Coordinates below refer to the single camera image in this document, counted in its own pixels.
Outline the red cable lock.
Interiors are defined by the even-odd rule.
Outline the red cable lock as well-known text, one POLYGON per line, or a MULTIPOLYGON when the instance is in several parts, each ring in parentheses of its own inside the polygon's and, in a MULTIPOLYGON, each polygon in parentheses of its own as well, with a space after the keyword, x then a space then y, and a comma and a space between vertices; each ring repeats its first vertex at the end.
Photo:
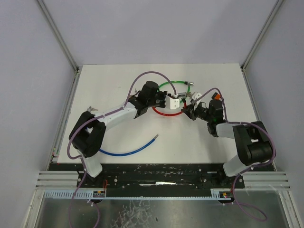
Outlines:
MULTIPOLYGON (((191 92, 187 91, 187 92, 183 92, 183 93, 178 93, 177 96, 174 95, 173 97, 174 98, 179 98, 179 100, 180 100, 180 108, 184 108, 184 107, 187 106, 187 104, 186 104, 186 98, 190 97, 190 96, 191 96, 191 92)), ((173 117, 173 116, 178 116, 178 115, 183 114, 183 112, 181 110, 179 112, 177 112, 177 113, 163 113, 163 112, 158 111, 155 107, 153 107, 152 109, 157 114, 162 115, 162 116, 166 116, 166 117, 173 117)))

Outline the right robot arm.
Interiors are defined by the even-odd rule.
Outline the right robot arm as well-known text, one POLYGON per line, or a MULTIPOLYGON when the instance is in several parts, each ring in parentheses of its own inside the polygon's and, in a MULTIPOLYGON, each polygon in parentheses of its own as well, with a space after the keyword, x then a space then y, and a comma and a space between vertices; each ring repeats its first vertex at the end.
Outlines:
POLYGON ((207 122, 209 134, 214 137, 229 138, 235 141, 237 154, 223 164, 223 172, 216 177, 221 187, 228 187, 234 177, 256 166, 266 166, 272 162, 276 150, 264 124, 261 121, 252 123, 230 123, 224 119, 224 105, 220 99, 212 99, 208 107, 201 103, 190 104, 181 110, 190 119, 201 119, 207 122))

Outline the orange padlock with keys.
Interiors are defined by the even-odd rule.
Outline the orange padlock with keys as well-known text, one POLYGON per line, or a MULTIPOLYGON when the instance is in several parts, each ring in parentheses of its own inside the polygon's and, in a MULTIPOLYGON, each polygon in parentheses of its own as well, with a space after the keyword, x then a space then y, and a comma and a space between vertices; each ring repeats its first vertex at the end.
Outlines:
POLYGON ((220 96, 220 94, 218 94, 218 93, 214 93, 214 95, 212 96, 212 99, 217 99, 217 100, 219 100, 219 99, 221 99, 221 96, 220 96))

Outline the green cable lock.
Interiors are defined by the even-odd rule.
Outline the green cable lock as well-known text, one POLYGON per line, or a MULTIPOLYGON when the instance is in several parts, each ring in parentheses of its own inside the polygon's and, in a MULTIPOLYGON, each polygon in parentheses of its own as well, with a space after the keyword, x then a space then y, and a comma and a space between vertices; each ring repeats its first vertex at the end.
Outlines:
POLYGON ((173 98, 173 96, 174 96, 174 95, 177 96, 178 93, 177 93, 177 94, 174 94, 174 93, 171 94, 171 93, 169 93, 168 91, 162 91, 161 89, 162 89, 164 86, 166 86, 166 85, 174 85, 174 84, 183 84, 183 85, 185 85, 185 86, 187 87, 186 92, 187 92, 187 91, 190 91, 190 88, 191 88, 192 86, 194 86, 194 83, 193 83, 193 82, 181 81, 181 80, 173 80, 173 81, 170 81, 170 82, 164 82, 164 83, 160 84, 159 87, 158 87, 158 89, 157 89, 157 92, 167 92, 168 96, 170 96, 170 97, 173 98))

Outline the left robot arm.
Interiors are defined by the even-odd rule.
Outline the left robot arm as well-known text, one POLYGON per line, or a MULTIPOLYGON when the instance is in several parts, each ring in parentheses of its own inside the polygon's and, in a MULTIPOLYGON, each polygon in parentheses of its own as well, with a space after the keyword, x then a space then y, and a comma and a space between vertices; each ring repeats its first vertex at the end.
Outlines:
POLYGON ((73 146, 78 151, 89 184, 97 188, 104 182, 103 167, 97 155, 106 131, 145 114, 148 108, 165 108, 170 95, 167 91, 160 91, 157 83, 147 81, 138 93, 129 95, 122 106, 100 116, 89 111, 80 115, 69 135, 68 148, 73 146))

